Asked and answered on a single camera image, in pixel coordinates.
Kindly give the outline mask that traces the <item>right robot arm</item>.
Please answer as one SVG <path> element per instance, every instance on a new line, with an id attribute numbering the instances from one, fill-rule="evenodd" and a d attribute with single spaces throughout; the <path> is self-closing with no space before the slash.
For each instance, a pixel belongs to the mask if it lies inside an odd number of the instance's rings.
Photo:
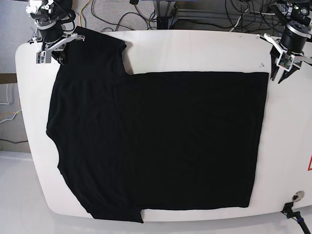
<path id="1" fill-rule="evenodd" d="M 48 64 L 56 60 L 68 62 L 68 44 L 85 40 L 74 32 L 76 13 L 71 0 L 30 0 L 26 13 L 35 21 L 36 31 L 30 42 L 37 47 L 36 63 Z"/>

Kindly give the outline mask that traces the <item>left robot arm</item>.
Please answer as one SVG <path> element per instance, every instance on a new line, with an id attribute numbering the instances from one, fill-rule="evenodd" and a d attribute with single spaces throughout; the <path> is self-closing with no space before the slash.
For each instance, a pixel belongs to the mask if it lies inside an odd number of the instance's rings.
<path id="1" fill-rule="evenodd" d="M 280 69 L 283 73 L 279 83 L 287 79 L 294 72 L 301 69 L 302 63 L 312 64 L 312 58 L 304 55 L 303 48 L 307 41 L 312 40 L 312 2 L 310 0 L 280 0 L 279 3 L 288 6 L 283 13 L 273 1 L 267 5 L 267 10 L 274 13 L 282 26 L 280 39 L 273 39 L 269 34 L 259 36 L 272 45 L 271 80 Z"/>

